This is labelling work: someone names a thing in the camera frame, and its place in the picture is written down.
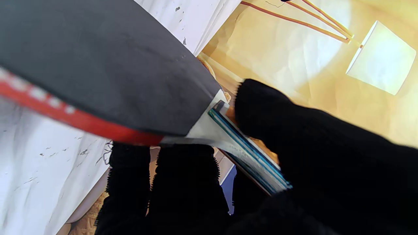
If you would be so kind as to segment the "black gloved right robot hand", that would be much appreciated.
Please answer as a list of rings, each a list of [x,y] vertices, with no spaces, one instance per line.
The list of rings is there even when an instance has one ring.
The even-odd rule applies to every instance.
[[[267,196],[242,172],[229,214],[208,145],[113,142],[96,235],[416,235],[417,149],[392,143],[253,79],[231,117],[278,155],[292,188]]]

